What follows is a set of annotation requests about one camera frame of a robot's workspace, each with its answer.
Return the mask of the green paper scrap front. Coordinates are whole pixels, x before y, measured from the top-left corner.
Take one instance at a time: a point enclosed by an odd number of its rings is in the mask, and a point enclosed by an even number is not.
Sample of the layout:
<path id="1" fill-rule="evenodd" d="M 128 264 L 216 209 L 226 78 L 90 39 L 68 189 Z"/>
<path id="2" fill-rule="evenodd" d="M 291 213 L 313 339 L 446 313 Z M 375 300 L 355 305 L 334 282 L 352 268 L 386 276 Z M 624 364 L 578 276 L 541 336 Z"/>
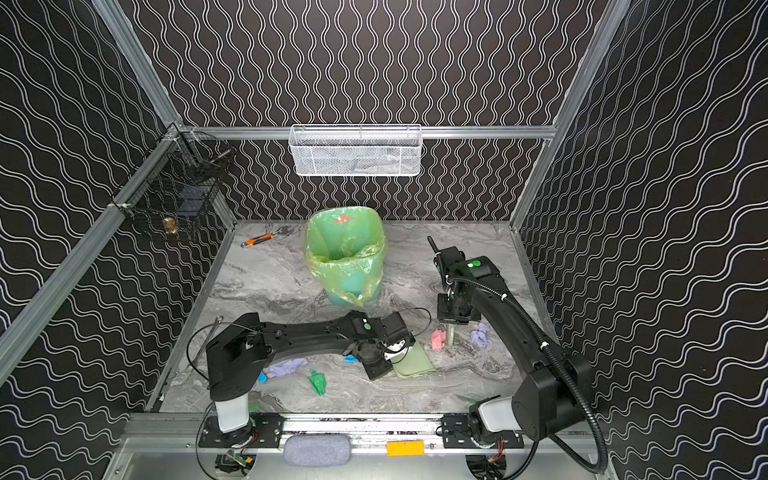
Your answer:
<path id="1" fill-rule="evenodd" d="M 323 373 L 315 370 L 310 371 L 309 375 L 310 384 L 318 396 L 324 396 L 327 390 L 327 380 Z"/>

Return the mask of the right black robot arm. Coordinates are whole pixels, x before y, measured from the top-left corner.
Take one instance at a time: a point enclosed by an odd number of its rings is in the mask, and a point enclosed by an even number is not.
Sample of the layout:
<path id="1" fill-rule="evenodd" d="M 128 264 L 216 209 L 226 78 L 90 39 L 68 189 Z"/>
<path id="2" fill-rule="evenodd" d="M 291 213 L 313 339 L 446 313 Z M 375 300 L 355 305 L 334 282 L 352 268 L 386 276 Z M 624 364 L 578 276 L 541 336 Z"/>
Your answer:
<path id="1" fill-rule="evenodd" d="M 592 407 L 592 369 L 581 355 L 558 345 L 527 313 L 508 289 L 497 266 L 486 256 L 468 258 L 457 247 L 430 245 L 443 291 L 437 297 L 437 317 L 444 324 L 468 324 L 486 319 L 518 367 L 522 382 L 510 397 L 494 397 L 473 404 L 466 437 L 479 446 L 504 447 L 508 432 L 521 432 L 532 442 L 516 479 L 532 463 L 540 441 L 548 439 L 577 465 L 603 474 L 609 458 L 606 440 Z M 593 436 L 596 458 L 578 454 L 559 432 L 585 422 Z"/>

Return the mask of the pale green brush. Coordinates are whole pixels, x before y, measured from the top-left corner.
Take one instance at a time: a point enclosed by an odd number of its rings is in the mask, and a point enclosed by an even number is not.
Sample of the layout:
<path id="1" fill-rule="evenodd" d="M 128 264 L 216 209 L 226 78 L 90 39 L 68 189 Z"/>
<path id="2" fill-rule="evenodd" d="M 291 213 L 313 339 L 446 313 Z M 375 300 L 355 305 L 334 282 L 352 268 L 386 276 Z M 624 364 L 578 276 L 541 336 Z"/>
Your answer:
<path id="1" fill-rule="evenodd" d="M 454 345 L 455 338 L 455 326 L 453 324 L 447 324 L 445 327 L 445 340 L 444 345 L 446 348 Z"/>

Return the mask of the pink paper scrap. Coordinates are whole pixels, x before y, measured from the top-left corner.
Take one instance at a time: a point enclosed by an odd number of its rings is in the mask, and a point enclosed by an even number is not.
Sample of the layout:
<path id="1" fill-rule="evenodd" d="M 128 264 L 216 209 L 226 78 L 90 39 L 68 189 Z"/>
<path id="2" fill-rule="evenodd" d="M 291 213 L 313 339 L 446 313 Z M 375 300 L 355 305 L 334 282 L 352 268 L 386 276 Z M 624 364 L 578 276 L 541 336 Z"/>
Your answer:
<path id="1" fill-rule="evenodd" d="M 442 329 L 436 329 L 431 334 L 431 348 L 433 350 L 442 350 L 447 344 L 447 332 Z"/>

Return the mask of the green bin with bag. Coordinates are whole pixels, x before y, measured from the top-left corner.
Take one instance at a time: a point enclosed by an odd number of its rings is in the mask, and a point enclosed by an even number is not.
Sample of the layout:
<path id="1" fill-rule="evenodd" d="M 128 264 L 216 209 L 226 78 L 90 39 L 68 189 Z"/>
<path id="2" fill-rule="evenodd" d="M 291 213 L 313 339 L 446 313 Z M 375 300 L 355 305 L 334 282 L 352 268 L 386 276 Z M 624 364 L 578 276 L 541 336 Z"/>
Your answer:
<path id="1" fill-rule="evenodd" d="M 305 224 L 304 259 L 336 305 L 362 307 L 380 294 L 388 240 L 372 208 L 319 211 Z"/>

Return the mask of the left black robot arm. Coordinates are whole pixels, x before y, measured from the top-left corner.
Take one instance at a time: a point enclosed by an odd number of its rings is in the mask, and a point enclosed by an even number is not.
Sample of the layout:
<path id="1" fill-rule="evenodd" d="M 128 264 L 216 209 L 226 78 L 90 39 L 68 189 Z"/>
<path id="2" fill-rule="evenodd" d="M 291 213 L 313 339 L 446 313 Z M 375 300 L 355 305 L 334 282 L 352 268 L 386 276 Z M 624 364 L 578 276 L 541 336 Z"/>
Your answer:
<path id="1" fill-rule="evenodd" d="M 314 355 L 352 355 L 370 380 L 392 370 L 391 359 L 415 344 L 400 313 L 372 317 L 361 311 L 323 322 L 263 322 L 256 313 L 239 317 L 205 348 L 210 400 L 219 431 L 229 434 L 250 424 L 248 395 L 262 370 L 274 361 Z"/>

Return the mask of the pale green dustpan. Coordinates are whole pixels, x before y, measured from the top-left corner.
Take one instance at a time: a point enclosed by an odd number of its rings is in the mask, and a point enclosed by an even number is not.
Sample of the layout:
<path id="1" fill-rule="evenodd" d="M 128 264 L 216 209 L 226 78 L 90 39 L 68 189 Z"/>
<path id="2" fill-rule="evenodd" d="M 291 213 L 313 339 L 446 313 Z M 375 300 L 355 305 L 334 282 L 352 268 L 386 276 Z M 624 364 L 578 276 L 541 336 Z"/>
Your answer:
<path id="1" fill-rule="evenodd" d="M 435 370 L 421 343 L 416 342 L 403 353 L 390 360 L 400 378 L 418 377 Z"/>

